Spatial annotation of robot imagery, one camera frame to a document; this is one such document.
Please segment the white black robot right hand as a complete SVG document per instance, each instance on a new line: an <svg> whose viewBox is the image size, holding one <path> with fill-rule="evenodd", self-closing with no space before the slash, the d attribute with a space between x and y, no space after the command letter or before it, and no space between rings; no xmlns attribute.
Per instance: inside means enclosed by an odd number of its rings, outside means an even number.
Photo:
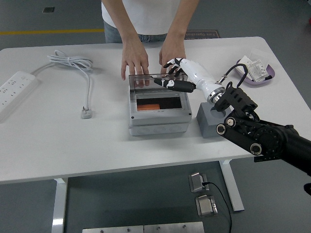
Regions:
<svg viewBox="0 0 311 233"><path fill-rule="evenodd" d="M181 72L184 72L188 80L166 80L164 78L154 79L154 83L178 92L191 93L194 89L201 90L204 94L205 99L209 102L216 102L217 98L225 92L225 88L216 83L216 80L212 75L199 63L185 59L185 58L174 58L171 59L165 68L172 66L169 74L175 72L175 77L177 77Z"/></svg>

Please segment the person's right hand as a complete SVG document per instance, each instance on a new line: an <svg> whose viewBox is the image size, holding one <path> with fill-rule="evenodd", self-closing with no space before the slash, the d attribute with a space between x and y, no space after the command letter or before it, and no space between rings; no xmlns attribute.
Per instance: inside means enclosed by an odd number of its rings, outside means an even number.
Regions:
<svg viewBox="0 0 311 233"><path fill-rule="evenodd" d="M122 60L121 60L121 78L126 79L126 69L129 68L130 75L147 75L149 74L148 55L140 41L137 38L126 38L122 41Z"/></svg>

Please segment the person's left hand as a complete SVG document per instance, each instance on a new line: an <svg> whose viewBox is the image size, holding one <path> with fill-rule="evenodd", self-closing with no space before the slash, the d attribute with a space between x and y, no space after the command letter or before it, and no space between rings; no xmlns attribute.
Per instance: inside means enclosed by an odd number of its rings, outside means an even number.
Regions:
<svg viewBox="0 0 311 233"><path fill-rule="evenodd" d="M161 74L167 72L167 69L164 66L171 59L174 58L186 58L184 39L167 36L159 52L159 64L161 65Z"/></svg>

